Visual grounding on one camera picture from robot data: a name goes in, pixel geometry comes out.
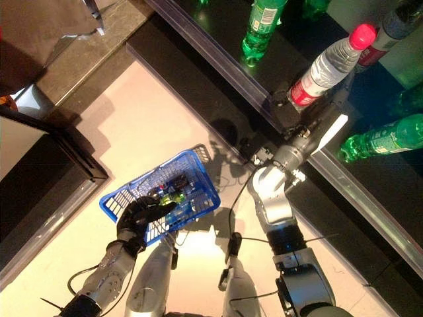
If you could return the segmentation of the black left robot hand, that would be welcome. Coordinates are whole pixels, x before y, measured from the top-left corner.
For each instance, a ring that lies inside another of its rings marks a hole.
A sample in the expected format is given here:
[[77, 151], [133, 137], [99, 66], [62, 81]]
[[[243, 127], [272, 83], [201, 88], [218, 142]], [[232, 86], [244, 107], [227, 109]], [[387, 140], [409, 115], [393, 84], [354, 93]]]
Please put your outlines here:
[[169, 214], [177, 206], [178, 203], [174, 201], [161, 205], [158, 199], [142, 196], [124, 209], [116, 230], [118, 240], [123, 241], [123, 247], [129, 255], [137, 258], [137, 254], [145, 250], [145, 234], [149, 224]]

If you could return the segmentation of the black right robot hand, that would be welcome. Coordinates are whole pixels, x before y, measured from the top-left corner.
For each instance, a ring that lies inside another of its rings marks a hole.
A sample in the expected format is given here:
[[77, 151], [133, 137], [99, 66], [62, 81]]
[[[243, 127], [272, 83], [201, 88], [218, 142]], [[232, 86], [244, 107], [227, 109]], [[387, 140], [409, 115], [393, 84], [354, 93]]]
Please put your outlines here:
[[280, 90], [272, 96], [272, 116], [286, 140], [302, 137], [308, 142], [310, 155], [321, 150], [348, 122], [348, 115], [342, 109], [350, 94], [346, 88], [324, 95], [301, 112], [288, 101], [286, 94]]

